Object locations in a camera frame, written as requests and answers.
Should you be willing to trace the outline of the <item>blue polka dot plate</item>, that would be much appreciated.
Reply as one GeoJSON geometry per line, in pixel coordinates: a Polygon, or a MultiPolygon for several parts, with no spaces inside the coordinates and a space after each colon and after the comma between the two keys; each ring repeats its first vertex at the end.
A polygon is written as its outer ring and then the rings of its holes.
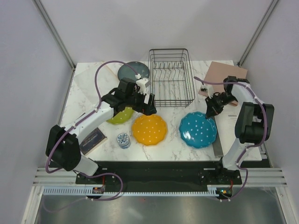
{"type": "Polygon", "coordinates": [[[201,149],[210,146],[216,140],[217,127],[212,118],[206,118],[202,112],[186,114],[180,121],[181,139],[190,147],[201,149]]]}

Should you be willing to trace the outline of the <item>orange polka dot plate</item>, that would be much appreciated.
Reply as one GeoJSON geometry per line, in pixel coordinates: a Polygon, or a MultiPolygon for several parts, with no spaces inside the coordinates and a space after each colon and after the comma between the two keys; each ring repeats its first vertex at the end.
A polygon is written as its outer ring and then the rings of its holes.
{"type": "Polygon", "coordinates": [[[166,122],[158,115],[141,115],[136,118],[131,127],[132,135],[138,143],[145,146],[157,145],[167,135],[166,122]]]}

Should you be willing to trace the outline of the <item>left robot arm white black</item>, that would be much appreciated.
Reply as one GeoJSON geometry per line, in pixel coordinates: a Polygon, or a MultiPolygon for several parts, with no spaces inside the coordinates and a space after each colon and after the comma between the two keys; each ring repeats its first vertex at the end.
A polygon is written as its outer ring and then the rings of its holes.
{"type": "Polygon", "coordinates": [[[131,80],[123,78],[118,87],[113,88],[108,94],[100,98],[99,104],[83,114],[72,123],[60,127],[51,128],[46,147],[46,172],[50,161],[55,162],[66,171],[77,171],[86,175],[91,183],[99,183],[103,173],[99,165],[85,157],[80,150],[81,142],[97,127],[107,120],[122,112],[126,107],[144,115],[152,115],[157,112],[154,103],[154,94],[147,94],[146,88],[150,80],[141,78],[131,80]]]}

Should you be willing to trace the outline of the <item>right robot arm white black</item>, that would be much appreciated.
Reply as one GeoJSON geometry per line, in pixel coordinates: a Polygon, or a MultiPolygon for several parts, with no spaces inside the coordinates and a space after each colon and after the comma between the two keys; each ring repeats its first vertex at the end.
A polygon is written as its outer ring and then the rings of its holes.
{"type": "Polygon", "coordinates": [[[235,141],[228,153],[222,157],[222,166],[214,171],[218,183],[226,183],[231,178],[229,170],[241,168],[249,150],[259,147],[268,140],[274,116],[274,106],[261,101],[252,91],[247,79],[228,76],[222,83],[224,92],[214,93],[205,99],[206,118],[219,115],[224,106],[237,101],[241,106],[235,124],[235,141]]]}

